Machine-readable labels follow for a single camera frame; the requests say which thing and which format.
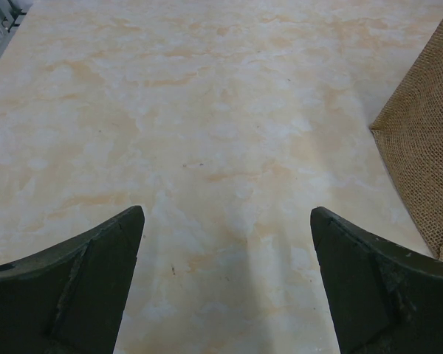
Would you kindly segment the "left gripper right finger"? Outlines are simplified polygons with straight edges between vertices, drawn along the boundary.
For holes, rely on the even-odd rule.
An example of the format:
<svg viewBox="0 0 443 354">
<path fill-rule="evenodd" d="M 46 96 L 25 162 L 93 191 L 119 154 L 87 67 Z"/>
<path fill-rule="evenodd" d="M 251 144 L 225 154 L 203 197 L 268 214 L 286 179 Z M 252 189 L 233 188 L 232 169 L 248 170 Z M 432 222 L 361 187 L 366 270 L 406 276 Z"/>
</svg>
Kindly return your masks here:
<svg viewBox="0 0 443 354">
<path fill-rule="evenodd" d="M 325 207 L 310 225 L 342 353 L 443 353 L 443 262 Z"/>
</svg>

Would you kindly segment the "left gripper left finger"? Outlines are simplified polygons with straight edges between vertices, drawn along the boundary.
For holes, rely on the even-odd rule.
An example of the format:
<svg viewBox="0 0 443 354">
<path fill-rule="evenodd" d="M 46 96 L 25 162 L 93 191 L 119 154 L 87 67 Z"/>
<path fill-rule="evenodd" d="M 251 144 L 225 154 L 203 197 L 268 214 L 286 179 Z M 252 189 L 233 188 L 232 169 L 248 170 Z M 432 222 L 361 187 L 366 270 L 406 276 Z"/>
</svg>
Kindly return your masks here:
<svg viewBox="0 0 443 354">
<path fill-rule="evenodd" d="M 113 353 L 144 223 L 131 206 L 0 265 L 0 353 Z"/>
</svg>

